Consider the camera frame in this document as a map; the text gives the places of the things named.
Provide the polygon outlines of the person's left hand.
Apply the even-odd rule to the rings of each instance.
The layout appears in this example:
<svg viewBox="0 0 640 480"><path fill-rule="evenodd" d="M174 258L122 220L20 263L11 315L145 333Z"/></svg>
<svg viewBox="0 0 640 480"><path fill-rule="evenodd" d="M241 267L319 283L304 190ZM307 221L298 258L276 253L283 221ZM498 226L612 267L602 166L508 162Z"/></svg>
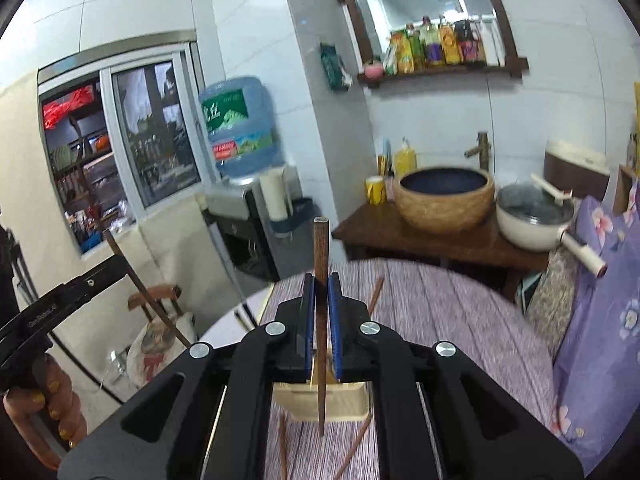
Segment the person's left hand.
<svg viewBox="0 0 640 480"><path fill-rule="evenodd" d="M49 470L57 471L62 458L51 448L46 433L36 427L40 415L53 422L58 436L71 448L87 437L87 421L70 376L49 353L44 359L44 386L10 389L3 397L3 407L32 454Z"/></svg>

